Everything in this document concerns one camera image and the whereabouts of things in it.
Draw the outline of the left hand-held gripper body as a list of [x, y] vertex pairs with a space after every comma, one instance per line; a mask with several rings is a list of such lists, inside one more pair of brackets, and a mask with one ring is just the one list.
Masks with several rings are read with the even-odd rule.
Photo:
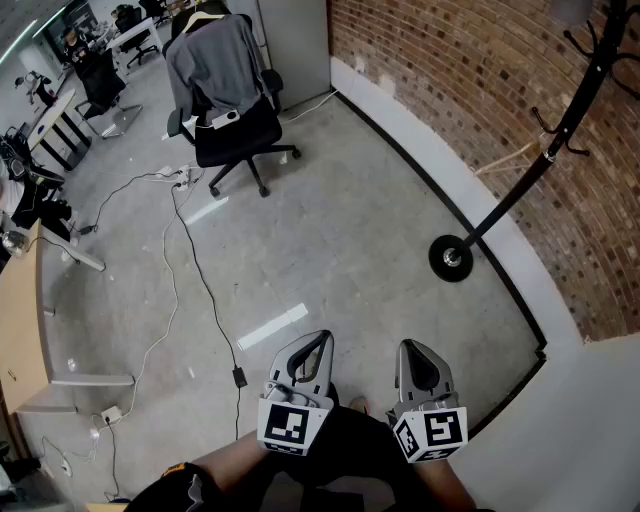
[[306, 456], [334, 400], [277, 381], [266, 381], [259, 399], [257, 440], [274, 452]]

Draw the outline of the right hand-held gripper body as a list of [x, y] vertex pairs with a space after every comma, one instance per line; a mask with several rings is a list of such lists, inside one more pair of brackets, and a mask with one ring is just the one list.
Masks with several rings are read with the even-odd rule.
[[409, 392], [386, 416], [408, 463], [447, 459], [468, 443], [467, 409], [456, 392]]

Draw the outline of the black coat rack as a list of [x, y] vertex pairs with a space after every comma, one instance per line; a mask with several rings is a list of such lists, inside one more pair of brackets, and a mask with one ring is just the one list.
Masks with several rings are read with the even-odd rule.
[[607, 77], [629, 94], [640, 101], [640, 92], [615, 78], [613, 67], [623, 60], [640, 62], [640, 54], [622, 52], [622, 44], [631, 18], [640, 15], [640, 4], [630, 6], [627, 0], [610, 0], [607, 20], [603, 32], [598, 36], [589, 19], [585, 22], [592, 39], [592, 49], [583, 49], [570, 31], [563, 32], [564, 37], [574, 48], [589, 60], [584, 77], [579, 84], [569, 106], [556, 128], [549, 128], [537, 109], [532, 112], [542, 130], [553, 137], [548, 148], [542, 151], [527, 171], [519, 178], [513, 188], [482, 220], [482, 222], [462, 239], [455, 235], [442, 235], [436, 238], [429, 248], [429, 263], [434, 273], [442, 280], [457, 283], [465, 280], [473, 269], [471, 247], [479, 243], [483, 236], [501, 220], [506, 213], [533, 187], [533, 185], [554, 164], [556, 155], [561, 149], [579, 155], [589, 156], [587, 150], [572, 148], [571, 137], [588, 112], [602, 84]]

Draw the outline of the person's left forearm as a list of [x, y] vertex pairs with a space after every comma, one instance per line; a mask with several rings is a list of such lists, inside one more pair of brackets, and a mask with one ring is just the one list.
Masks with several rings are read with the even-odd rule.
[[238, 440], [192, 461], [217, 488], [231, 510], [260, 509], [275, 476], [303, 467], [300, 455], [265, 449], [252, 431]]

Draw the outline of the person's black shirt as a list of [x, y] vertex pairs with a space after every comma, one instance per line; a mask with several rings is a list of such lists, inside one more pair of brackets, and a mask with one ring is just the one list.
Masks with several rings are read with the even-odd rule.
[[203, 468], [184, 462], [170, 467], [124, 512], [213, 512], [223, 502], [213, 478]]

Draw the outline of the small white charger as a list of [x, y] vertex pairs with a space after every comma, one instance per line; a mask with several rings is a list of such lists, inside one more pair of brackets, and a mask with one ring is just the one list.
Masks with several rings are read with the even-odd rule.
[[69, 477], [71, 477], [73, 474], [70, 458], [78, 460], [84, 464], [90, 464], [95, 461], [97, 452], [99, 449], [100, 434], [101, 434], [101, 430], [98, 429], [97, 427], [92, 427], [90, 429], [90, 438], [92, 440], [92, 447], [89, 450], [89, 452], [86, 454], [81, 454], [71, 450], [65, 450], [62, 452], [61, 468]]

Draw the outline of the white power strip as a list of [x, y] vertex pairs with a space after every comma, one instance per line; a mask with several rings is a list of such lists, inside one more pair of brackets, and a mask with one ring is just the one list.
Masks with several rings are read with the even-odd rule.
[[155, 172], [155, 176], [162, 181], [176, 183], [179, 191], [186, 191], [191, 185], [191, 167], [183, 165], [177, 170], [165, 166]]

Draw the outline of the pale wooden hanger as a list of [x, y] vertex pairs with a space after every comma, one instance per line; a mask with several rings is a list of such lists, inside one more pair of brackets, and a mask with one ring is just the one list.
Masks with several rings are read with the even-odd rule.
[[475, 176], [480, 176], [483, 174], [488, 174], [488, 173], [495, 173], [495, 172], [503, 172], [503, 171], [510, 171], [510, 170], [519, 170], [525, 167], [524, 164], [514, 164], [514, 161], [523, 158], [524, 156], [526, 156], [527, 154], [533, 152], [533, 151], [538, 151], [540, 149], [540, 142], [539, 141], [532, 141], [529, 142], [527, 144], [525, 144], [524, 146], [522, 146], [521, 148], [519, 148], [518, 150], [498, 159], [495, 160], [489, 164], [486, 164], [478, 169], [475, 169], [473, 171], [473, 174]]

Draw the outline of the wooden desk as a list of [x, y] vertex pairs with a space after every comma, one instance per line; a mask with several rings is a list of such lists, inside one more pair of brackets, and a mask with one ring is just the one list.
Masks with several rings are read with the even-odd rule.
[[74, 405], [37, 405], [50, 387], [129, 387], [131, 375], [58, 372], [52, 366], [46, 336], [47, 308], [42, 293], [42, 244], [59, 245], [70, 256], [97, 271], [103, 261], [77, 249], [40, 222], [27, 236], [23, 254], [11, 257], [0, 272], [0, 389], [10, 414], [75, 414]]

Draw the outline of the grey shirt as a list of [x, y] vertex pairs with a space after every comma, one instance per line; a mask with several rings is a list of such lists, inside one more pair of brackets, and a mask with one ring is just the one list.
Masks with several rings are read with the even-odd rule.
[[180, 34], [167, 50], [166, 65], [175, 109], [184, 121], [199, 115], [205, 105], [210, 107], [209, 119], [229, 111], [244, 115], [263, 94], [264, 61], [241, 15]]

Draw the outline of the grey partition panel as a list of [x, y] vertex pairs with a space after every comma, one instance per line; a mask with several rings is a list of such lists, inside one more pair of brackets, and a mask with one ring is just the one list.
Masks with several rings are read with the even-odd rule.
[[327, 0], [259, 0], [271, 67], [288, 110], [330, 90]]

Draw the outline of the black cantilever chair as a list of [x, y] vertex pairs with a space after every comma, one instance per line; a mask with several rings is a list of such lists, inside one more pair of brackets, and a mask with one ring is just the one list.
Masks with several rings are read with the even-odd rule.
[[[143, 106], [121, 105], [120, 97], [126, 88], [126, 83], [118, 74], [112, 50], [107, 49], [98, 55], [80, 76], [80, 80], [87, 98], [74, 107], [76, 113], [91, 131], [103, 140], [124, 135], [140, 115]], [[112, 116], [112, 125], [103, 132], [99, 132], [90, 120], [106, 115], [113, 108], [116, 112]]]

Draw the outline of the oval white table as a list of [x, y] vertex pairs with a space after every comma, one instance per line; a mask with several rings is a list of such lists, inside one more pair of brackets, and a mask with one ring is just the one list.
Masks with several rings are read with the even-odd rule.
[[[70, 89], [59, 96], [55, 103], [46, 110], [40, 120], [35, 123], [34, 129], [27, 139], [30, 152], [33, 152], [37, 147], [41, 147], [65, 172], [71, 172], [81, 162], [92, 144], [92, 138], [86, 135], [66, 112], [75, 96], [75, 89]], [[77, 143], [73, 142], [62, 130], [59, 126], [60, 121], [66, 124], [76, 136], [78, 139]], [[51, 131], [53, 131], [70, 150], [68, 157], [63, 157], [46, 140], [47, 134]]]

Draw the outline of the white clothes hanger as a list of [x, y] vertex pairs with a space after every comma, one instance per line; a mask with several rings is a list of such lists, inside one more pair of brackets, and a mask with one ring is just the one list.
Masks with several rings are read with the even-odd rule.
[[211, 14], [205, 11], [195, 10], [194, 13], [187, 20], [187, 23], [184, 29], [182, 30], [182, 32], [188, 33], [198, 23], [201, 23], [201, 24], [208, 23], [211, 21], [223, 19], [224, 17], [225, 17], [225, 14]]

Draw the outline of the white rectangular table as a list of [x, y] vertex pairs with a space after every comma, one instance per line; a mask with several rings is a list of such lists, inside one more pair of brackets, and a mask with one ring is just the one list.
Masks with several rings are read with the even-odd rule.
[[[143, 48], [142, 45], [144, 44], [146, 39], [141, 39], [139, 45], [129, 45], [128, 48], [135, 49], [137, 53], [135, 57], [129, 61], [128, 64], [125, 64], [123, 54], [126, 54], [127, 50], [123, 51], [122, 47], [127, 45], [131, 40], [136, 39], [140, 34], [146, 32], [149, 33], [149, 36], [152, 38], [154, 43], [147, 48]], [[123, 32], [119, 36], [112, 39], [108, 43], [107, 49], [113, 52], [117, 68], [120, 71], [121, 75], [126, 78], [129, 75], [130, 67], [134, 62], [137, 62], [138, 65], [141, 65], [142, 57], [144, 55], [160, 52], [160, 50], [162, 49], [162, 41], [159, 37], [154, 20], [152, 18], [146, 18], [145, 20], [133, 26], [128, 31]]]

